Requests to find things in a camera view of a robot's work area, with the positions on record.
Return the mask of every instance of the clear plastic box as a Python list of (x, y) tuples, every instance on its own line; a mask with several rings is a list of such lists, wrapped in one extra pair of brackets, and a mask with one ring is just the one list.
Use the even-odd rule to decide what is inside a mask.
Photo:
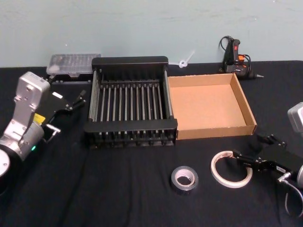
[(54, 54), (46, 68), (46, 73), (48, 75), (67, 74), (71, 78), (78, 78), (80, 74), (92, 74), (91, 61), (96, 57), (101, 57), (101, 54)]

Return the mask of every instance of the open cardboard tray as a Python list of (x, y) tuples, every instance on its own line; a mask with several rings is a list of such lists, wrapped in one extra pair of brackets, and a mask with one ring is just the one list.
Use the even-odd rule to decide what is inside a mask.
[(178, 140), (253, 134), (257, 124), (235, 74), (169, 77)]

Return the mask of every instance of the black cable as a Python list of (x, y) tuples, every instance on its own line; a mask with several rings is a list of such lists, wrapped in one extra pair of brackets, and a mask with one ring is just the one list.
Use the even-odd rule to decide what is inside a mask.
[(223, 49), (224, 51), (226, 51), (226, 49), (225, 49), (225, 48), (223, 47), (223, 45), (222, 45), (223, 39), (227, 39), (228, 42), (230, 42), (230, 41), (232, 40), (232, 37), (229, 36), (229, 35), (226, 35), (226, 36), (224, 36), (224, 37), (219, 41), (219, 45), (222, 47), (222, 49)]
[(248, 77), (250, 75), (250, 71), (251, 71), (251, 58), (248, 54), (239, 54), (239, 56), (243, 56), (248, 62), (248, 69), (245, 74), (245, 76)]

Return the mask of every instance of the silver tape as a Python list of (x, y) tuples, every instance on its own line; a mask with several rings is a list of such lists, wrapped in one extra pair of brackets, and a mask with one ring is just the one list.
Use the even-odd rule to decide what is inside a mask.
[[(182, 184), (179, 178), (186, 177), (190, 183)], [(181, 194), (189, 194), (198, 186), (198, 174), (188, 166), (180, 166), (176, 168), (171, 174), (171, 183), (174, 190)]]

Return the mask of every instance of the light blue wall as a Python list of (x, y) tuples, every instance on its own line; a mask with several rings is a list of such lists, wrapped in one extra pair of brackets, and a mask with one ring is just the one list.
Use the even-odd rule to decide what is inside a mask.
[(0, 67), (53, 53), (166, 55), (218, 62), (224, 35), (253, 61), (300, 60), (302, 0), (0, 0)]

